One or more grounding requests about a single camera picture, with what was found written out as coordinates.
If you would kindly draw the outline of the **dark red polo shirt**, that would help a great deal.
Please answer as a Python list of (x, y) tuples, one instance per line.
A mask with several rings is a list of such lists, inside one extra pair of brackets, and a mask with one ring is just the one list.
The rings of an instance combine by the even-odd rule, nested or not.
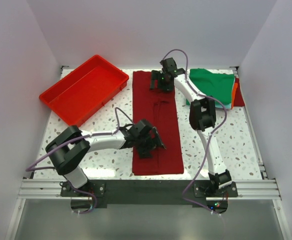
[(133, 150), (132, 172), (136, 176), (184, 173), (175, 92), (150, 89), (151, 72), (134, 71), (132, 75), (133, 121), (148, 120), (157, 128), (165, 148), (156, 148), (151, 158), (140, 158)]

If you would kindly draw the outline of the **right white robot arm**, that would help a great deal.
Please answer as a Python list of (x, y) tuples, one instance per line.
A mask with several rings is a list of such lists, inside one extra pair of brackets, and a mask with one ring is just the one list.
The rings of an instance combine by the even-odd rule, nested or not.
[(150, 89), (171, 92), (178, 89), (190, 103), (189, 124), (199, 135), (205, 148), (204, 159), (208, 164), (209, 192), (216, 197), (221, 196), (232, 178), (223, 161), (218, 142), (214, 136), (216, 126), (215, 99), (202, 93), (194, 83), (187, 79), (187, 71), (178, 68), (170, 57), (160, 61), (161, 70), (151, 71)]

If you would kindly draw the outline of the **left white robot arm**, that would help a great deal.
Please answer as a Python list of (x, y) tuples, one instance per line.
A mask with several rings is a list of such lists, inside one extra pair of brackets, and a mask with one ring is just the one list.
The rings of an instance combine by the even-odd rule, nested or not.
[(99, 150), (135, 149), (141, 159), (150, 159), (152, 151), (165, 149), (157, 128), (148, 120), (120, 126), (114, 132), (80, 130), (69, 126), (45, 148), (57, 174), (63, 176), (72, 185), (72, 191), (78, 196), (85, 196), (90, 190), (88, 177), (80, 162), (89, 152)]

